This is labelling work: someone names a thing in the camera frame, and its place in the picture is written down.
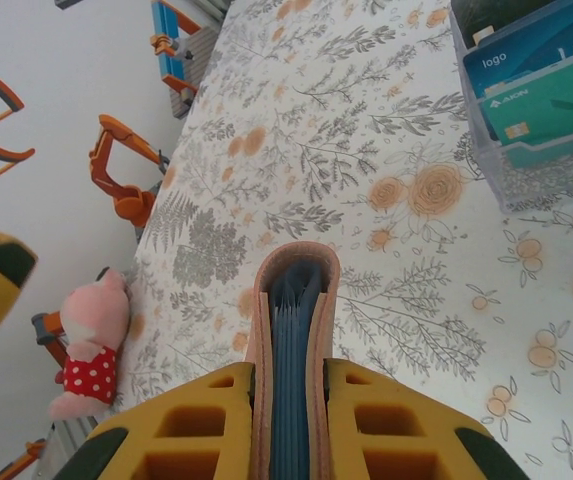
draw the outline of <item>orange flower pattern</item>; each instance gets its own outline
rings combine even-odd
[[[573,191],[497,207],[448,5],[232,4],[126,273],[115,410],[242,360],[258,266],[317,241],[342,266],[335,357],[481,420],[529,477],[573,477]],[[573,155],[509,173],[562,190]]]

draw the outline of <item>clear plastic box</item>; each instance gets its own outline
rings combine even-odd
[[[475,159],[497,197],[501,210],[512,213],[537,208],[559,199],[559,194],[573,197],[573,153],[559,154],[560,145],[561,150],[573,150],[573,135],[547,142],[536,149],[524,148],[523,144],[502,146],[500,142],[492,140],[480,108],[481,101],[475,97],[463,68],[463,58],[470,50],[464,45],[452,12],[450,17]],[[528,160],[532,155],[530,163],[534,166],[515,167],[511,161],[514,161],[515,153],[522,164],[529,163],[524,162],[524,159]]]

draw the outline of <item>blue card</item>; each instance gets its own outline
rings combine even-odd
[[[573,56],[573,0],[557,0],[522,20],[464,57],[477,98]]]

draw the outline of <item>card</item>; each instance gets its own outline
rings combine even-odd
[[[558,0],[540,12],[545,15],[464,57],[477,98],[573,56],[573,0]]]
[[[554,0],[451,0],[466,48]]]
[[[573,58],[512,83],[485,99],[481,109],[503,146],[537,150],[561,145],[564,137],[573,140]],[[520,157],[521,163],[527,160]]]

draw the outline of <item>orange toy excavator arm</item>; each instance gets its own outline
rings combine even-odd
[[[161,155],[146,140],[126,125],[110,115],[100,115],[101,129],[95,149],[90,156],[90,176],[99,188],[113,197],[117,215],[136,227],[143,227],[150,216],[155,197],[150,192],[142,192],[134,185],[122,186],[108,175],[108,159],[113,141],[130,148],[156,165],[162,162]]]

